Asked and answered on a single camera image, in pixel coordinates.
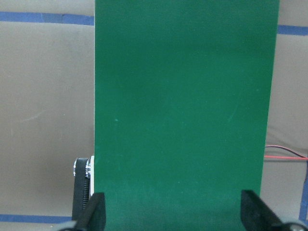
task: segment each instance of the green mat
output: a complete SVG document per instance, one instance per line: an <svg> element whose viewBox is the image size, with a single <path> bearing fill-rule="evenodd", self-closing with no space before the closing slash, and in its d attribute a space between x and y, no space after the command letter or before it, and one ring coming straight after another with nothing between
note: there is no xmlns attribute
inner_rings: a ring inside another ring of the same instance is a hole
<svg viewBox="0 0 308 231"><path fill-rule="evenodd" d="M278 0L97 0L95 191L107 231L244 230Z"/></svg>

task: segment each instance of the green surface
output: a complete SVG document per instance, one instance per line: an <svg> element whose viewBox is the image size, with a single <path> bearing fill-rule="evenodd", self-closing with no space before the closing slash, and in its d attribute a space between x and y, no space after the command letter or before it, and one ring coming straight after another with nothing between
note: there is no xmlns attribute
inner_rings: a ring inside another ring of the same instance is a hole
<svg viewBox="0 0 308 231"><path fill-rule="evenodd" d="M97 0L107 231L243 230L260 189L277 0Z"/></svg>

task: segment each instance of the wire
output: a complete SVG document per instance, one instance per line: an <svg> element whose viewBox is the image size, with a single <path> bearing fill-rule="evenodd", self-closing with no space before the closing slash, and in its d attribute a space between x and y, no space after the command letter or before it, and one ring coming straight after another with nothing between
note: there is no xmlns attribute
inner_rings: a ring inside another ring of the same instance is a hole
<svg viewBox="0 0 308 231"><path fill-rule="evenodd" d="M265 155L265 158L271 159L284 159L284 160L304 160L308 161L308 157L290 157L290 156L276 156L276 155Z"/></svg>
<svg viewBox="0 0 308 231"><path fill-rule="evenodd" d="M299 157L301 157L301 158L306 158L305 156L300 155L300 154L298 154L297 152L295 152L295 151L293 151L293 150L291 150L291 149L289 149L289 148L280 146L280 145L265 145L265 147L266 147L266 148L280 148L280 149L284 149L284 150L286 150L286 151L288 151L288 152L290 152L290 153L293 153L294 155L297 155L297 156L299 156Z"/></svg>

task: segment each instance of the black wire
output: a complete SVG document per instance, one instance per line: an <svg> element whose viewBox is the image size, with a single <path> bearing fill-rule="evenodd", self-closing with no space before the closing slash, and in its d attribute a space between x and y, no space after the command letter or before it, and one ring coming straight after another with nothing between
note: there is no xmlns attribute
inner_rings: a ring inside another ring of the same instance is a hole
<svg viewBox="0 0 308 231"><path fill-rule="evenodd" d="M293 150L291 150L291 149L289 149L289 148L280 146L280 145L265 145L265 147L266 147L266 148L280 148L280 149L284 149L284 150L286 150L286 151L288 151L288 152L290 152L290 153L293 153L294 155L297 155L297 156L302 157L302 158L306 158L305 156L300 155L300 154L298 154L297 152L295 152L295 151L293 151Z"/></svg>

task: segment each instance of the red wire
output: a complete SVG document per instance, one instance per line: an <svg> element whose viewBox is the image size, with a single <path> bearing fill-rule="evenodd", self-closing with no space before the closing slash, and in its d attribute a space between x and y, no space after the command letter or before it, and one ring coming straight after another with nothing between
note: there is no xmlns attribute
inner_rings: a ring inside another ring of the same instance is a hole
<svg viewBox="0 0 308 231"><path fill-rule="evenodd" d="M284 160L308 160L308 157L290 157L290 156L275 156L275 155L265 155L265 158L271 159L284 159Z"/></svg>

